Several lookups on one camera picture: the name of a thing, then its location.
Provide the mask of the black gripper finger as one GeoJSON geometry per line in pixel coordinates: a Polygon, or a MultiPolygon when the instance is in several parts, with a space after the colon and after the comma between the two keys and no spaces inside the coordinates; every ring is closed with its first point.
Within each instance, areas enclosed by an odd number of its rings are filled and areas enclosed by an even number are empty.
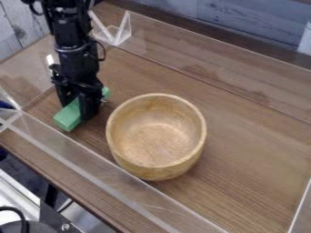
{"type": "Polygon", "coordinates": [[[82,88],[78,93],[81,116],[83,121],[94,118],[102,105],[102,89],[101,88],[82,88]]]}
{"type": "Polygon", "coordinates": [[[78,86],[75,82],[57,83],[57,92],[63,106],[67,106],[78,96],[78,86]]]}

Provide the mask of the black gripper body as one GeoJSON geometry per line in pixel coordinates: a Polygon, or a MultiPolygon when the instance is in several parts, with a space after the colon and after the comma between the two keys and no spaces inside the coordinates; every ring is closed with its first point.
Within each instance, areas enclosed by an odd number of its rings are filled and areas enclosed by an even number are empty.
{"type": "Polygon", "coordinates": [[[98,78],[101,62],[98,45],[81,46],[55,45],[61,62],[49,68],[53,71],[51,81],[61,95],[98,95],[103,83],[98,78]]]}

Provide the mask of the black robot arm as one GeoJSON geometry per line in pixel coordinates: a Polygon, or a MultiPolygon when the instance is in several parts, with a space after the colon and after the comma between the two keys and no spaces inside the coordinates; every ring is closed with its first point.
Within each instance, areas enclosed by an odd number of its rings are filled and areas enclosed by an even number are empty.
{"type": "Polygon", "coordinates": [[[89,8],[91,0],[22,0],[35,15],[42,15],[55,39],[55,51],[61,62],[49,66],[51,82],[62,106],[78,99],[83,121],[97,116],[102,104],[105,85],[98,78],[101,62],[89,8]]]}

